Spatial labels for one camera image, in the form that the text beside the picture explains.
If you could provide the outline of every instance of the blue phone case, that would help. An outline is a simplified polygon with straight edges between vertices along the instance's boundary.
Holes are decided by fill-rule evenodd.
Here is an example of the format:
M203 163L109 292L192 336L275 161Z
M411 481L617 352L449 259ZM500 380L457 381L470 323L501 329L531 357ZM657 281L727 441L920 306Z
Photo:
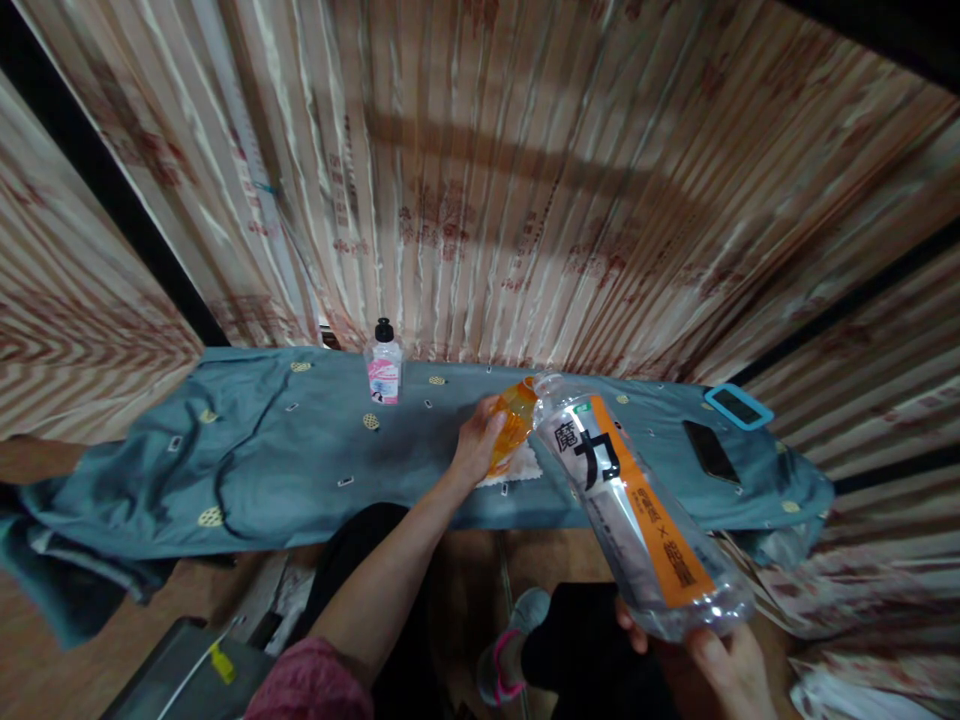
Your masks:
M749 423L745 423L743 420L738 418L733 412L725 408L723 403L716 399L715 396L717 393L721 393L724 390L733 395L735 398L737 398L737 400L749 407L760 417ZM706 400L712 408L714 408L717 412L719 412L741 430L757 430L773 420L774 417L773 410L762 404L759 400L753 398L745 390L741 390L736 385L731 385L730 383L717 385L717 387L713 388L713 390L708 390L706 394L704 394L703 399Z

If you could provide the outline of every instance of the hand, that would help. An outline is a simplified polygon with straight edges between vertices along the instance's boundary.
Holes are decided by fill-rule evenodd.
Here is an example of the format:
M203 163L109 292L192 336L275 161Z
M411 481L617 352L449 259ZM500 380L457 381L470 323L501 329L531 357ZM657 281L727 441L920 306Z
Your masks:
M497 398L497 395L492 395L481 400L477 404L473 417L460 426L457 452L441 482L470 492L486 477L490 469L490 461L493 459L494 443L507 421L506 413L498 413L496 417L490 417L493 406L497 404Z
M626 631L633 649L643 655L650 646L647 633L633 621L620 597L615 608L617 624ZM749 625L739 625L723 640L711 630L700 628L687 636L684 645L686 652L659 641L657 648L681 715L708 717L719 710L730 720L776 720L763 653ZM715 700L710 698L709 708L704 707L704 693L694 691L704 681L715 696Z
M763 652L749 625L738 625L723 640L700 628L684 644L726 717L776 720Z

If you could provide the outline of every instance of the cable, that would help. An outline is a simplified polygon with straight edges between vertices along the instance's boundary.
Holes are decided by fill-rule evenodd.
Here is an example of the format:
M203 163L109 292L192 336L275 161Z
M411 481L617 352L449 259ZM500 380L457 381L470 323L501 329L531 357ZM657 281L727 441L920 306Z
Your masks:
M173 691L173 695L170 696L170 699L167 700L167 704L163 706L163 710L160 711L160 714L157 716L157 720L163 720L167 713L170 712L170 708L173 707L173 704L177 701L177 698L180 697L180 694L183 692L184 688L187 687L187 683L197 674L197 670L200 669L200 666L203 665L203 661L207 659L210 655L210 651L213 650L220 642L230 634L230 631L233 630L237 625L242 625L247 620L245 615L237 615L233 620L230 621L230 624L227 626L227 629L220 633L220 637L213 641L213 643L204 650L203 655L200 656L200 659L197 660L196 664L190 669L190 672L187 673L187 676L183 679L183 682L177 686L177 689Z

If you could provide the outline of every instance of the white tissue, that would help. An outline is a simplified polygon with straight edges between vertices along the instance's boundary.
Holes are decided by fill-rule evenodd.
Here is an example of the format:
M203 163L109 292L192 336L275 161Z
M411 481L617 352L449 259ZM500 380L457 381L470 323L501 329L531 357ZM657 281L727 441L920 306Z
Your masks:
M487 475L483 482L477 485L480 487L489 487L490 485L501 485L505 482L516 482L519 480L534 480L543 475L543 469L537 462L537 454L533 452L530 443L526 440L523 445L517 448L517 451L510 458L510 465L506 473L502 475Z

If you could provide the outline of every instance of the knee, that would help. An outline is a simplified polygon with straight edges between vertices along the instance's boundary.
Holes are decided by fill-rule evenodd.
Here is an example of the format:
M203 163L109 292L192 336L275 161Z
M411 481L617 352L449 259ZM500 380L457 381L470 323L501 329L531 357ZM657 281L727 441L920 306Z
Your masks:
M407 508L396 503L374 503L354 515L353 520L394 527L403 520L407 512Z

